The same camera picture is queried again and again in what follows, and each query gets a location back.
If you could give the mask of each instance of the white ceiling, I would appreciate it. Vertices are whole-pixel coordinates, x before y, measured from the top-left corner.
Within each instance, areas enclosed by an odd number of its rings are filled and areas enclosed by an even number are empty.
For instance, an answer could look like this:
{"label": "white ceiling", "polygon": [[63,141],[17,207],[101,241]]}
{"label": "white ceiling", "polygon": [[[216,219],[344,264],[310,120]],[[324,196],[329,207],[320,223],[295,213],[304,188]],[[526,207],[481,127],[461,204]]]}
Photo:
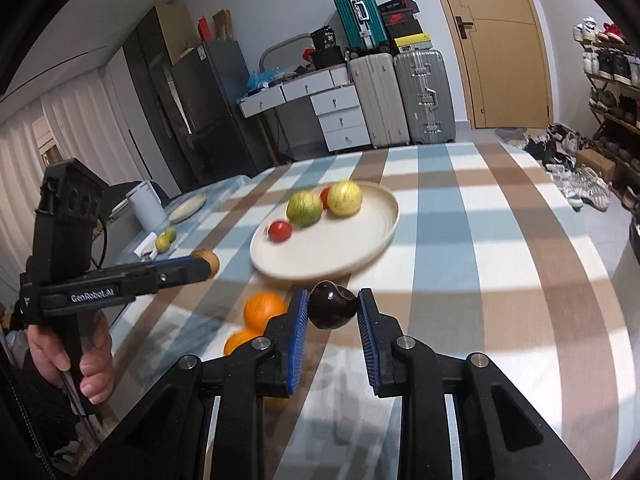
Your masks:
{"label": "white ceiling", "polygon": [[43,92],[105,65],[149,9],[166,1],[70,0],[36,40],[0,100],[0,123]]}

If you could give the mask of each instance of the silver bolt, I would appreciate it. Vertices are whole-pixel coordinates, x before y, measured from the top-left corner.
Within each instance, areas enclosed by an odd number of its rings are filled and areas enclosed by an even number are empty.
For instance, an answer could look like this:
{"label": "silver bolt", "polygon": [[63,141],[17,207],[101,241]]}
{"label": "silver bolt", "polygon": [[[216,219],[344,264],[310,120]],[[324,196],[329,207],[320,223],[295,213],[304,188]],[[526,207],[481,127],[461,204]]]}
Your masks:
{"label": "silver bolt", "polygon": [[415,346],[415,339],[408,335],[401,335],[398,339],[396,339],[396,344],[400,348],[408,350],[409,348],[413,348]]}
{"label": "silver bolt", "polygon": [[484,368],[489,364],[489,358],[481,353],[476,353],[471,356],[471,362],[478,368]]}
{"label": "silver bolt", "polygon": [[251,341],[251,346],[256,350],[266,350],[271,345],[271,341],[268,337],[257,337]]}
{"label": "silver bolt", "polygon": [[178,361],[178,366],[183,370],[191,370],[198,364],[198,358],[195,355],[184,355]]}

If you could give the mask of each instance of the white curtain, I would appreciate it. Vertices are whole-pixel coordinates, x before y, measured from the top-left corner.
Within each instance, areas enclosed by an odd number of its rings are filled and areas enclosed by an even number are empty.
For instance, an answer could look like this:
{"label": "white curtain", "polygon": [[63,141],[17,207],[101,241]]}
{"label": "white curtain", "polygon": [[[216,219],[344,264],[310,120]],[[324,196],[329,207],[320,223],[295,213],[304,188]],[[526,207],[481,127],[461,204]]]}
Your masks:
{"label": "white curtain", "polygon": [[33,123],[41,117],[35,102],[0,125],[0,301],[5,305],[18,298],[20,273],[33,244],[44,168]]}
{"label": "white curtain", "polygon": [[122,138],[98,69],[41,96],[60,153],[75,157],[107,184],[144,180]]}

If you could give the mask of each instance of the silver suitcase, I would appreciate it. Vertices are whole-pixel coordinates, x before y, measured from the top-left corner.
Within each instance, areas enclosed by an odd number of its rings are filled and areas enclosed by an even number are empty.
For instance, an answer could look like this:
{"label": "silver suitcase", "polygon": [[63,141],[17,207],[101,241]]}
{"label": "silver suitcase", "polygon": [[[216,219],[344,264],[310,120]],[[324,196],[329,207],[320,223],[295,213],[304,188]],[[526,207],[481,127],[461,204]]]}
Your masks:
{"label": "silver suitcase", "polygon": [[352,59],[349,68],[372,145],[384,148],[411,142],[391,54]]}
{"label": "silver suitcase", "polygon": [[447,70],[437,50],[401,52],[394,58],[411,140],[433,144],[456,140]]}

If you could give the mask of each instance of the black refrigerator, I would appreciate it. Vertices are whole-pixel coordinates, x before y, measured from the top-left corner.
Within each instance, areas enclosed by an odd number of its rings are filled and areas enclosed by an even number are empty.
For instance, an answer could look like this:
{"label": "black refrigerator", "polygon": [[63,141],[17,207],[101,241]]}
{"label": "black refrigerator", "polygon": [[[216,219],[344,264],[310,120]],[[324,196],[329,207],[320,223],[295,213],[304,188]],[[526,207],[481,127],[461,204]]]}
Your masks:
{"label": "black refrigerator", "polygon": [[171,72],[193,146],[215,181],[273,166],[258,118],[245,119],[236,104],[249,79],[237,41],[206,41]]}

